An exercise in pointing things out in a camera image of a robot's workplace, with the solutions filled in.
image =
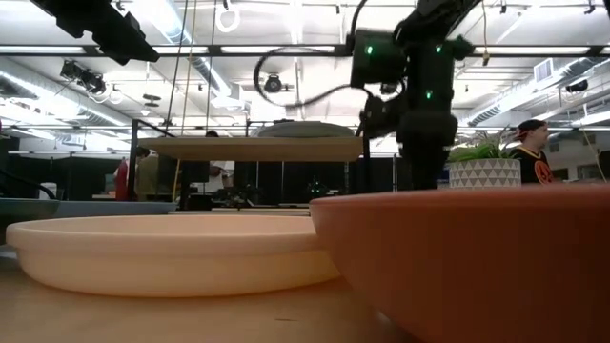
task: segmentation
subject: white planter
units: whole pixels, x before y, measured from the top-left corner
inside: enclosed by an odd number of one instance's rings
[[[520,187],[521,165],[516,159],[481,159],[449,165],[452,189]]]

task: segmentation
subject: round tray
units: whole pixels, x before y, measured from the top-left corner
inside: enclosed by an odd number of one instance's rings
[[[260,293],[338,277],[309,217],[158,215],[53,219],[9,226],[33,279],[83,293]]]

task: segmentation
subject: pipe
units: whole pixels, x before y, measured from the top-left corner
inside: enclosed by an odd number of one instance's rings
[[[127,115],[97,104],[87,96],[31,71],[7,57],[0,57],[0,78],[31,91],[38,99],[47,101],[54,109],[60,111],[60,108],[74,112],[85,111],[114,125],[127,125],[131,120]]]
[[[172,0],[137,0],[133,3],[135,11],[142,12],[154,26],[165,36],[165,38],[176,45],[188,48],[191,44],[196,44],[193,34],[187,28],[182,27],[182,20],[178,15],[178,10]],[[214,94],[230,96],[231,87],[223,78],[212,68],[210,62],[205,57],[187,57],[192,67],[211,86]]]
[[[503,91],[495,99],[468,111],[460,120],[460,124],[467,123],[469,126],[476,126],[487,119],[530,102],[550,90],[569,85],[587,71],[607,61],[608,58],[605,57],[580,58],[569,63],[554,59],[555,71],[550,78],[537,82],[535,75],[528,77],[511,89]]]
[[[597,92],[597,93],[592,94],[590,96],[583,97],[583,98],[578,99],[578,100],[574,100],[574,101],[572,101],[570,103],[567,103],[567,104],[565,104],[565,105],[563,105],[563,106],[561,106],[561,107],[559,107],[557,109],[554,109],[552,111],[548,111],[547,113],[535,116],[534,119],[547,120],[547,119],[549,119],[551,117],[554,117],[554,116],[559,115],[559,114],[563,114],[563,113],[565,113],[567,111],[570,111],[571,109],[583,106],[585,104],[588,104],[590,102],[602,99],[602,97],[609,96],[609,95],[610,95],[610,89],[607,89],[607,90],[604,90],[604,91],[600,91],[600,92]]]

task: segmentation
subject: black t-shirt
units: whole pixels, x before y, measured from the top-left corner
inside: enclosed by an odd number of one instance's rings
[[[521,183],[549,184],[553,182],[553,173],[544,152],[535,153],[519,147],[511,151],[511,156],[521,163]]]

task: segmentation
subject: wooden table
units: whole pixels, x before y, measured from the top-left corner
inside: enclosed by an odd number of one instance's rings
[[[96,296],[30,280],[6,247],[0,247],[0,305],[2,343],[416,342],[342,280],[236,297]]]

